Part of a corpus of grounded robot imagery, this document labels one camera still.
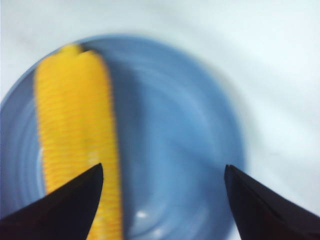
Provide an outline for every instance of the plate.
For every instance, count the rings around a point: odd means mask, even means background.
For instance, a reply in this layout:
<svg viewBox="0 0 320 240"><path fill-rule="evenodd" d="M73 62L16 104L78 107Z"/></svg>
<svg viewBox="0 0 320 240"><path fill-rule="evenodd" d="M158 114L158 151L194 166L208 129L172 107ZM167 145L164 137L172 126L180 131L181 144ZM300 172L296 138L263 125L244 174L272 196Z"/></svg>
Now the plate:
<svg viewBox="0 0 320 240"><path fill-rule="evenodd" d="M236 118L215 76L151 39L78 41L112 77L124 233L134 240L221 240L232 223L223 173L243 167ZM45 194L33 93L37 63L1 103L1 216Z"/></svg>

